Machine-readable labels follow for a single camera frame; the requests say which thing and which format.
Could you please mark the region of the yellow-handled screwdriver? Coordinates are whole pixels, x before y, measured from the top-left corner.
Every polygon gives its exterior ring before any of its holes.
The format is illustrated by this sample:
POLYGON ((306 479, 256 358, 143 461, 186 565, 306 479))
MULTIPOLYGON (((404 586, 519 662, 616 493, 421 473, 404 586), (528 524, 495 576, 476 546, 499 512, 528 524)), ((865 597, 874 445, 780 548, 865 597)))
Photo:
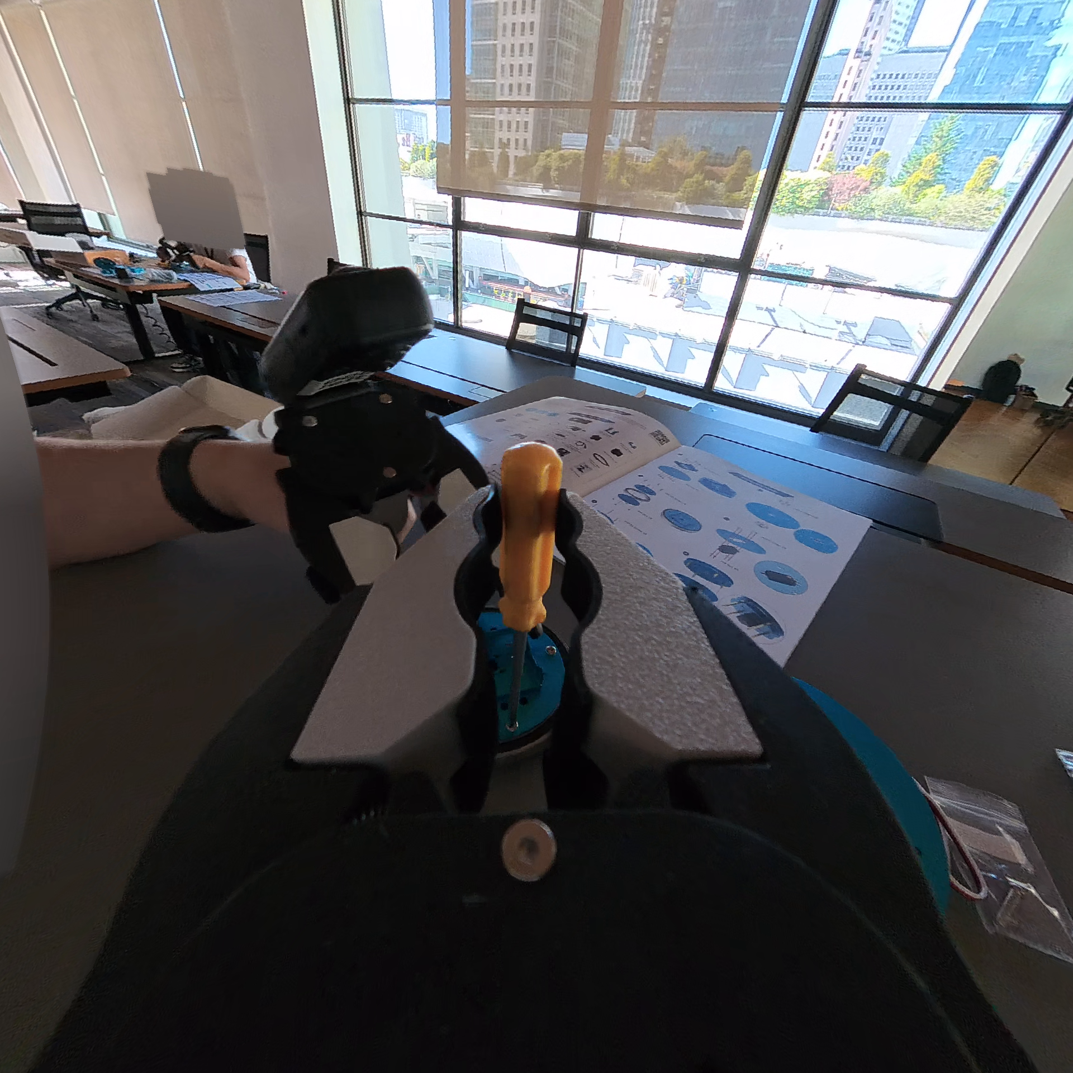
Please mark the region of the yellow-handled screwdriver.
POLYGON ((556 449, 523 442, 508 449, 500 469, 502 533, 499 611, 514 633, 508 729, 517 730, 527 638, 546 618, 543 597, 552 580, 562 464, 556 449))

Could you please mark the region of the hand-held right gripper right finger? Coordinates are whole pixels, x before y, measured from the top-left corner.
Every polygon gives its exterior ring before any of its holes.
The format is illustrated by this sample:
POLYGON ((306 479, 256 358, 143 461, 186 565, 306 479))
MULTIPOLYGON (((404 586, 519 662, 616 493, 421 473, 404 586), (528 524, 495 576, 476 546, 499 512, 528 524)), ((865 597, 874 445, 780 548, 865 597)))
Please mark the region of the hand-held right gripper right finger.
POLYGON ((552 809, 596 809, 638 771, 751 764, 763 746, 684 583, 575 493, 558 503, 549 624, 567 680, 547 751, 552 809))

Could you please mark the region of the printed instruction booklet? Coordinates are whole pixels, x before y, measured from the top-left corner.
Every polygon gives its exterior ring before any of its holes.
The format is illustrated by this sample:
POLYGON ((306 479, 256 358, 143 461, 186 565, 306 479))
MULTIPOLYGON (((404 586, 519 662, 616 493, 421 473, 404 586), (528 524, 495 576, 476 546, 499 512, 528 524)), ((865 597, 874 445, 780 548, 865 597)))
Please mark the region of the printed instruction booklet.
POLYGON ((562 486, 701 596, 780 666, 872 521, 702 449, 622 405, 556 396, 450 425, 490 477, 524 441, 556 449, 562 486))

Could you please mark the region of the beige roller blind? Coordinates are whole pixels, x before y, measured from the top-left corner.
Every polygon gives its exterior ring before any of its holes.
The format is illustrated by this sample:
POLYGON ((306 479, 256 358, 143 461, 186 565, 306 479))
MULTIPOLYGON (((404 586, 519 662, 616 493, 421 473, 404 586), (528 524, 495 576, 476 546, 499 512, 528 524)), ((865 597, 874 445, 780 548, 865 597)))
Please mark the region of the beige roller blind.
POLYGON ((438 190, 740 230, 812 8, 435 2, 438 190))

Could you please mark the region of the large window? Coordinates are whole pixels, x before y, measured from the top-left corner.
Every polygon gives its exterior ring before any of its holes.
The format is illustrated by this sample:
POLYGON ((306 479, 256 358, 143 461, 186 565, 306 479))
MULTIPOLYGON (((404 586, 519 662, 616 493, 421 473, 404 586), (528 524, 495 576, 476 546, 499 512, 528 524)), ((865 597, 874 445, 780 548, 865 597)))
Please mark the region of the large window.
POLYGON ((1071 2, 812 2, 744 227, 436 185, 435 2, 333 2, 363 256, 506 338, 588 315, 580 357, 818 412, 856 365, 926 382, 1071 126, 1071 2))

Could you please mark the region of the black slatted chair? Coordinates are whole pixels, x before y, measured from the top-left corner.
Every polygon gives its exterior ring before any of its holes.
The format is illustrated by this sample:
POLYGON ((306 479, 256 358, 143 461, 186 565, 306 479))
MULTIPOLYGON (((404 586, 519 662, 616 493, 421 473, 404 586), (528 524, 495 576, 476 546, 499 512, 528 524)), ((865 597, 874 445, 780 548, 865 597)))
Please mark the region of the black slatted chair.
POLYGON ((899 381, 857 365, 810 430, 928 464, 970 405, 966 396, 899 381))
POLYGON ((588 315, 518 298, 505 347, 569 367, 580 358, 588 315))

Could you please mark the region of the black wristband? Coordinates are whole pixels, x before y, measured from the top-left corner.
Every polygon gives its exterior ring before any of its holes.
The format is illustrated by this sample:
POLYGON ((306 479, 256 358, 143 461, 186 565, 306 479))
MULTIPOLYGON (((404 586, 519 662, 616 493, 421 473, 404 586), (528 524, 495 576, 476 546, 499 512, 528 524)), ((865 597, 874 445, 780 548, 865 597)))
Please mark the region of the black wristband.
POLYGON ((215 508, 195 485, 191 472, 194 450, 211 440, 237 441, 238 436, 229 426, 191 426, 164 443, 156 465, 163 496, 170 508, 200 532, 219 533, 251 528, 251 520, 227 515, 215 508))

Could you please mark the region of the clear bag with white label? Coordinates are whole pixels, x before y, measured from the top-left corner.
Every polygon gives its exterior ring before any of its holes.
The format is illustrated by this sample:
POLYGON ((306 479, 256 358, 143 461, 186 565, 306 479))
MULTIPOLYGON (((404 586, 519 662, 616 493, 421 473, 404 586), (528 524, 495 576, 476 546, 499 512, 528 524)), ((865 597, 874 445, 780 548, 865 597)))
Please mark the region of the clear bag with white label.
POLYGON ((989 934, 1072 961, 1072 922, 1018 806, 927 777, 923 792, 946 839, 949 883, 989 934))

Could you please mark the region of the blue round bracket base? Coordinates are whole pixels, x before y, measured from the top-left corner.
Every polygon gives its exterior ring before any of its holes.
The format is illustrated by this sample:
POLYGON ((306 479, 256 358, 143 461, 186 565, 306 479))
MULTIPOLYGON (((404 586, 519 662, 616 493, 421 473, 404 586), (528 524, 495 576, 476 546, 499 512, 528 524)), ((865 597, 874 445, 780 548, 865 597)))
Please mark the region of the blue round bracket base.
POLYGON ((491 673, 498 718, 499 751, 505 753, 534 743, 552 727, 558 709, 565 665, 558 640, 550 632, 527 635, 518 705, 511 715, 511 688, 514 677, 514 632, 503 624, 499 609, 483 609, 477 616, 491 673))

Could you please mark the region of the blue round plate with servo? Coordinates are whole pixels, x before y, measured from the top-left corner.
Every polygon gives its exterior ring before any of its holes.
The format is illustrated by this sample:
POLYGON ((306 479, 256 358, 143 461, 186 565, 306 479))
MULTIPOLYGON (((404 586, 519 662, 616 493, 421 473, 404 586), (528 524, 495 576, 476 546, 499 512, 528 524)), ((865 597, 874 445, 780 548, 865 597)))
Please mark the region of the blue round plate with servo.
POLYGON ((890 747, 858 717, 812 685, 799 678, 795 681, 825 712, 870 773, 892 813, 903 828, 905 837, 918 854, 918 863, 932 890, 940 915, 946 915, 951 898, 946 839, 924 792, 890 747))

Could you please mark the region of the person's left hand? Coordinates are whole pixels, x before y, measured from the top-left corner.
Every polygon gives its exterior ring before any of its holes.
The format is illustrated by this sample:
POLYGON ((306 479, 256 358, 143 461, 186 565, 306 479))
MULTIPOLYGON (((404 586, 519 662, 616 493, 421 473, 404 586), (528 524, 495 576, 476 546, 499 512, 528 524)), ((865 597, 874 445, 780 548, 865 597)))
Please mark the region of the person's left hand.
POLYGON ((289 466, 268 442, 224 441, 209 498, 227 516, 288 532, 279 473, 289 466))

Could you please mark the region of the white cardboard tray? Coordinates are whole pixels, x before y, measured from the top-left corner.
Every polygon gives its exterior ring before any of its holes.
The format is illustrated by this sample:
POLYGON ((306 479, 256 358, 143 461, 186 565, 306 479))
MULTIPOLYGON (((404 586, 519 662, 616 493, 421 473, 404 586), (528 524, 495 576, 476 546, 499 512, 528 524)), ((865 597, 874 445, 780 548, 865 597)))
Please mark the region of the white cardboard tray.
POLYGON ((137 403, 84 415, 97 440, 165 441, 190 427, 226 426, 238 438, 269 441, 281 405, 209 376, 194 377, 137 403))

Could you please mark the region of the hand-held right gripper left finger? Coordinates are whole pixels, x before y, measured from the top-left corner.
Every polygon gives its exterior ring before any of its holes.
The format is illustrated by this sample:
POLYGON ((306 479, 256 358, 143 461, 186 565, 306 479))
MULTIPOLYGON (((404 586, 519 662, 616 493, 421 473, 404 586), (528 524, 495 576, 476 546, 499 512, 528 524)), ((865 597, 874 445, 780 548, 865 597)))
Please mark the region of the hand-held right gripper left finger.
POLYGON ((454 809, 456 716, 477 674, 477 615, 497 587, 473 493, 374 582, 291 752, 298 765, 422 771, 454 809))

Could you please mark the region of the black office chair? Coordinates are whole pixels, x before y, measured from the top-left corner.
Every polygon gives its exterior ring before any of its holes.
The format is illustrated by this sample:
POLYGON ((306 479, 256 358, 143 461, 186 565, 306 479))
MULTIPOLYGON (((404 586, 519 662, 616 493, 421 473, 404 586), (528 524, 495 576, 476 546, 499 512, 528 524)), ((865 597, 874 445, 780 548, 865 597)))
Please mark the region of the black office chair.
POLYGON ((80 264, 83 265, 89 263, 86 259, 86 252, 98 249, 78 204, 20 200, 20 214, 26 222, 28 235, 34 234, 43 237, 40 240, 28 237, 21 244, 31 267, 43 278, 67 282, 67 276, 62 269, 45 264, 45 261, 55 258, 56 253, 73 252, 73 250, 58 245, 59 238, 63 238, 69 245, 74 244, 74 248, 79 251, 80 264))

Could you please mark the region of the person's left forearm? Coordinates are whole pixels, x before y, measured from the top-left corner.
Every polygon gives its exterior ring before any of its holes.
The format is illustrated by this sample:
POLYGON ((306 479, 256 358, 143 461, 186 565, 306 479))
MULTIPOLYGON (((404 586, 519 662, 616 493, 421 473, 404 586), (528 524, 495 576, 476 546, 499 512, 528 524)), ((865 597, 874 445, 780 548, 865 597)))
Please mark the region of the person's left forearm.
POLYGON ((162 491, 163 444, 36 438, 49 570, 192 535, 162 491))

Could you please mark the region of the dark grey desk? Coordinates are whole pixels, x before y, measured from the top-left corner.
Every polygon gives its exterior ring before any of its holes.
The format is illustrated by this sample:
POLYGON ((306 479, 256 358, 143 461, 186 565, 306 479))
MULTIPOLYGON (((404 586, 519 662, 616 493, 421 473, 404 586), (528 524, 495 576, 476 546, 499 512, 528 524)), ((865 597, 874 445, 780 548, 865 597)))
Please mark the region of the dark grey desk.
MULTIPOLYGON (((329 612, 261 528, 50 580, 47 711, 2 880, 2 1071, 76 994, 127 876, 195 758, 329 612)), ((1071 905, 1071 597, 869 530, 787 668, 918 778, 1016 804, 1071 905)))

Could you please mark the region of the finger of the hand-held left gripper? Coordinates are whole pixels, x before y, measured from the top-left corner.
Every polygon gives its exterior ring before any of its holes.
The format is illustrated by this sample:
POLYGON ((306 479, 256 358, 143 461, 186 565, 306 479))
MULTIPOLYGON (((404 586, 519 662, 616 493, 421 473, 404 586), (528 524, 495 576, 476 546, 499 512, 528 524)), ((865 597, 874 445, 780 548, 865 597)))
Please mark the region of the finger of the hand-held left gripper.
POLYGON ((400 555, 403 516, 352 516, 329 525, 329 533, 351 580, 371 585, 400 555))

